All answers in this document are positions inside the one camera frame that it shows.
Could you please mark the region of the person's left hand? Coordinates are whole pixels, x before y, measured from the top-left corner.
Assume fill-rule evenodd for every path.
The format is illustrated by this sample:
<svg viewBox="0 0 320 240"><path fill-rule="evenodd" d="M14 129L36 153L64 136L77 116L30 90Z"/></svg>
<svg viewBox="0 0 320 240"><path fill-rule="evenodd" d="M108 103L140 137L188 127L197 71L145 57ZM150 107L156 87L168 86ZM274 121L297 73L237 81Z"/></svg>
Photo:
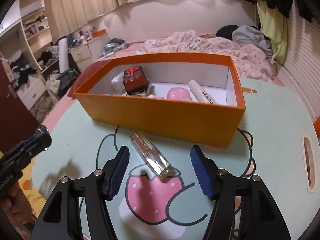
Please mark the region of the person's left hand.
<svg viewBox="0 0 320 240"><path fill-rule="evenodd" d="M10 210L15 219L22 224L31 222L33 218L31 204L18 182L9 189L4 198L1 198L1 208L3 211Z"/></svg>

